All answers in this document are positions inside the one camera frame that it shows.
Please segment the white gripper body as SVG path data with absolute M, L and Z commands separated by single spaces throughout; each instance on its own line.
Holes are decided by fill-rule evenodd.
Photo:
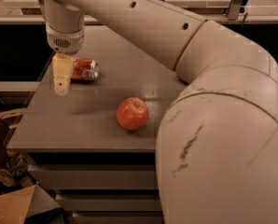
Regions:
M 46 32 L 48 44 L 55 52 L 74 55 L 77 54 L 82 48 L 84 41 L 84 29 L 75 33 L 62 34 L 47 25 Z

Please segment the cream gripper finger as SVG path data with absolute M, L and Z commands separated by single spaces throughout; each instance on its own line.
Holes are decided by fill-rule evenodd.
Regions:
M 70 55 L 56 53 L 52 58 L 52 68 L 54 90 L 57 95 L 65 96 L 68 93 L 74 71 L 73 59 Z

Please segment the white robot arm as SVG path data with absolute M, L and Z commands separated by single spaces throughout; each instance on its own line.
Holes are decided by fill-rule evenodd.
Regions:
M 278 224 L 278 64 L 257 43 L 160 0 L 38 0 L 66 36 L 76 8 L 185 82 L 159 127 L 165 224 Z

